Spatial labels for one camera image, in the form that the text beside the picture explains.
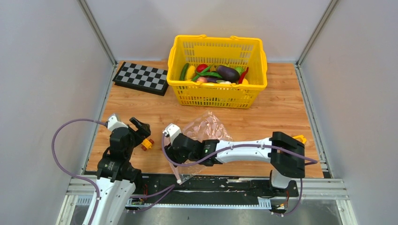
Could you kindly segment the clear zip top bag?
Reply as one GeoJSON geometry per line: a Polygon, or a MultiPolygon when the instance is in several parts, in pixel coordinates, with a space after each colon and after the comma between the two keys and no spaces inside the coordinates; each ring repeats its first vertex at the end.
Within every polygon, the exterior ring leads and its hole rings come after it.
{"type": "MultiPolygon", "coordinates": [[[[206,111],[201,116],[193,119],[187,125],[180,127],[182,134],[196,141],[204,141],[209,139],[218,139],[224,141],[232,141],[232,136],[228,133],[225,125],[211,111],[206,111]]],[[[192,177],[199,175],[207,168],[204,165],[193,166],[174,166],[170,165],[173,174],[176,177],[178,185],[182,185],[192,177]]]]}

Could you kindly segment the yellow plastic basket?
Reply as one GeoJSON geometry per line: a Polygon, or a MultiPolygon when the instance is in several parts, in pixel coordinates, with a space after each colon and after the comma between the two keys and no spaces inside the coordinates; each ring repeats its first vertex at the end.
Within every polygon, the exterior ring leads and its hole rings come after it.
{"type": "Polygon", "coordinates": [[[267,58],[262,40],[252,37],[177,35],[168,58],[167,82],[181,105],[249,108],[267,82],[267,58]],[[181,81],[186,63],[216,67],[228,65],[247,70],[247,84],[181,81]]]}

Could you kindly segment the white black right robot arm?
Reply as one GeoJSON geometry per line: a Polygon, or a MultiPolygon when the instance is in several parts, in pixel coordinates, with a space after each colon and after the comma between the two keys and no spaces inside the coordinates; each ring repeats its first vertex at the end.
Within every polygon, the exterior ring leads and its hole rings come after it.
{"type": "Polygon", "coordinates": [[[235,161],[270,163],[273,170],[268,182],[269,192],[281,195],[291,179],[305,177],[305,145],[283,132],[273,132],[271,137],[246,142],[218,139],[197,141],[181,132],[162,132],[170,139],[163,151],[168,161],[177,166],[214,166],[235,161]]]}

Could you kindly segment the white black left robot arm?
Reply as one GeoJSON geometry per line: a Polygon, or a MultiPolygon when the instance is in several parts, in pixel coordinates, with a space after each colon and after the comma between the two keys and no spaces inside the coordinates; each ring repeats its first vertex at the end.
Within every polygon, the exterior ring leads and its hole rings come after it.
{"type": "Polygon", "coordinates": [[[132,166],[130,159],[133,149],[150,136],[150,125],[134,117],[130,122],[136,130],[121,122],[115,114],[108,118],[109,146],[97,165],[95,184],[98,190],[93,194],[85,225],[118,224],[128,198],[143,190],[142,172],[132,166]]]}

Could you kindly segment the yellow red toy block car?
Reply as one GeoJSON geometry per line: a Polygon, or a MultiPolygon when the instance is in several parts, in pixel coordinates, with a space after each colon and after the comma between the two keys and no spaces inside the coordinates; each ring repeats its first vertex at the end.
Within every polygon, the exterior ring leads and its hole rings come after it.
{"type": "Polygon", "coordinates": [[[144,139],[141,143],[141,148],[144,151],[147,151],[153,147],[154,141],[152,139],[144,139]]]}

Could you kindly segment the black white checkerboard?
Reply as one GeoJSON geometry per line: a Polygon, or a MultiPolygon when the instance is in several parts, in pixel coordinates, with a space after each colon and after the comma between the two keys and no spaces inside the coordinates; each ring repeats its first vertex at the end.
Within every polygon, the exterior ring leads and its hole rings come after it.
{"type": "Polygon", "coordinates": [[[168,88],[167,74],[164,69],[124,62],[113,82],[117,86],[164,96],[168,88]]]}

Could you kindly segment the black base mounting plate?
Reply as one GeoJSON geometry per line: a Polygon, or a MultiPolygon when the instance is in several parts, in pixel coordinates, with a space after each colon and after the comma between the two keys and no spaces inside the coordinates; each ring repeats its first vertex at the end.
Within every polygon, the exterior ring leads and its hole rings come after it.
{"type": "Polygon", "coordinates": [[[263,200],[282,202],[299,197],[298,182],[292,180],[287,189],[271,187],[268,178],[193,176],[178,184],[172,174],[144,173],[135,191],[129,196],[140,196],[144,203],[172,205],[210,205],[246,207],[259,205],[263,200]]]}

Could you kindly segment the green toy cucumber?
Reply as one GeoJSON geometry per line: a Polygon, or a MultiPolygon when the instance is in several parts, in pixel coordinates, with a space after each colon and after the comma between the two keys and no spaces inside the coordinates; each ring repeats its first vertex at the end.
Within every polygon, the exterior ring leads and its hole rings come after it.
{"type": "Polygon", "coordinates": [[[186,77],[187,70],[188,70],[189,66],[190,66],[189,63],[185,63],[184,64],[184,66],[183,66],[183,68],[181,70],[180,76],[179,76],[179,80],[180,81],[184,81],[185,80],[185,77],[186,77]]]}

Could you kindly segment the yellow toy corn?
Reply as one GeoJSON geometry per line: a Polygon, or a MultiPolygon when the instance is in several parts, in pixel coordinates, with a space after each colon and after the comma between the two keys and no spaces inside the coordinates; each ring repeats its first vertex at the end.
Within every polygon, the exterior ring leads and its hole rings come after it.
{"type": "Polygon", "coordinates": [[[192,80],[196,75],[196,67],[194,65],[190,65],[186,71],[185,80],[192,80]]]}

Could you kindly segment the green toy pea pod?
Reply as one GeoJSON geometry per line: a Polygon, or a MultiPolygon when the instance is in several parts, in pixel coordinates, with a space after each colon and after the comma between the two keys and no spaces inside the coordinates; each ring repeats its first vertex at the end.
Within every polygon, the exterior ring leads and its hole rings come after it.
{"type": "Polygon", "coordinates": [[[201,72],[196,71],[196,75],[191,79],[191,81],[195,82],[199,79],[199,77],[204,77],[204,76],[212,76],[212,77],[217,77],[217,78],[222,78],[220,74],[217,72],[210,72],[210,68],[212,65],[208,66],[207,68],[203,69],[201,72]]]}

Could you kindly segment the purple toy eggplant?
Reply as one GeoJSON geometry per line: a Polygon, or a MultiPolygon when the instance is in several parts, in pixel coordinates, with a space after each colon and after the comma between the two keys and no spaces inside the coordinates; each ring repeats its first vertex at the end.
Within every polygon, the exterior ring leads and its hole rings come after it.
{"type": "Polygon", "coordinates": [[[218,65],[216,72],[225,80],[231,83],[236,83],[240,78],[240,73],[234,68],[230,68],[224,65],[218,65]]]}

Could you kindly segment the red toy chili pepper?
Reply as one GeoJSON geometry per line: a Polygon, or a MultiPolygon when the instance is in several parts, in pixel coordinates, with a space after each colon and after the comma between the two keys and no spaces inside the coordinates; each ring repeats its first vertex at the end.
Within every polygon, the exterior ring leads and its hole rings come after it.
{"type": "Polygon", "coordinates": [[[239,82],[238,82],[239,84],[241,84],[243,82],[248,70],[249,70],[249,68],[247,67],[246,70],[241,74],[241,76],[239,78],[239,82]]]}

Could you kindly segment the yellow triangular plastic piece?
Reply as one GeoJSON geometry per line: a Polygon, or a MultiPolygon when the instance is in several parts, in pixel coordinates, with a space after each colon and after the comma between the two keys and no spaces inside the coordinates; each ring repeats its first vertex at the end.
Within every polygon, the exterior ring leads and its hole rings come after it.
{"type": "Polygon", "coordinates": [[[303,144],[307,142],[307,139],[303,135],[293,136],[293,138],[303,144]]]}

